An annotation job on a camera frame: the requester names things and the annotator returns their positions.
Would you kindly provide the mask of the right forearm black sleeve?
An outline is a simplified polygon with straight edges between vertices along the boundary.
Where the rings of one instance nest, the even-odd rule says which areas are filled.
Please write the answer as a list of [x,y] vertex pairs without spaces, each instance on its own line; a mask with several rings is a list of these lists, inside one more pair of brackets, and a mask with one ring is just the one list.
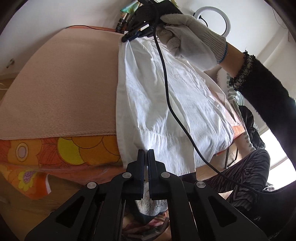
[[258,112],[295,165],[295,100],[255,56],[231,44],[219,65],[230,74],[229,85]]

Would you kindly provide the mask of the right hand white glove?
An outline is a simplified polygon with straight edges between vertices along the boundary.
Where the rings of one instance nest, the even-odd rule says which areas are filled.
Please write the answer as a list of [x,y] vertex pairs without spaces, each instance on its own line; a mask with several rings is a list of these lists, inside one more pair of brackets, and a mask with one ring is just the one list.
[[206,71],[220,64],[227,53],[226,39],[194,17],[183,14],[161,16],[156,34],[175,58],[182,58]]

